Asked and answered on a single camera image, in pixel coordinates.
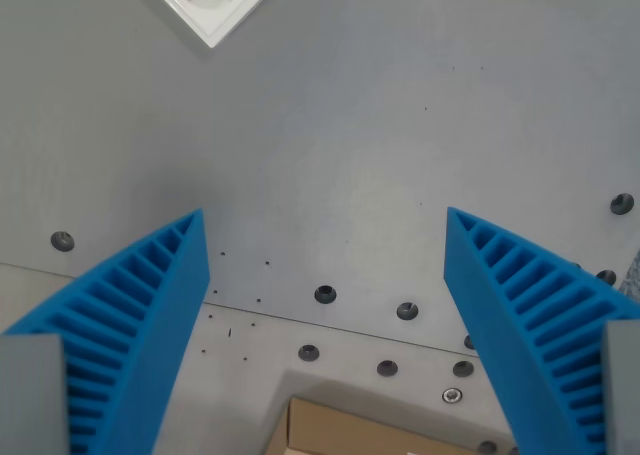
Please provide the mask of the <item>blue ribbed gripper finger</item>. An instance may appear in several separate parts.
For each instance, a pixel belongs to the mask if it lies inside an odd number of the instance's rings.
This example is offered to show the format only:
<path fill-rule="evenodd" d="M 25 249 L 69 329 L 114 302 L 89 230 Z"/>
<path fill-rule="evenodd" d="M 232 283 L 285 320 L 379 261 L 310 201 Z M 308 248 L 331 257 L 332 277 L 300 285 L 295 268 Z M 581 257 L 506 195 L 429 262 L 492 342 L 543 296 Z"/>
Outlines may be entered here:
<path fill-rule="evenodd" d="M 13 323 L 64 350 L 73 454 L 150 454 L 209 286 L 203 213 L 133 243 Z"/>
<path fill-rule="evenodd" d="M 601 342 L 638 302 L 486 220 L 447 210 L 444 280 L 522 454 L 604 454 Z"/>

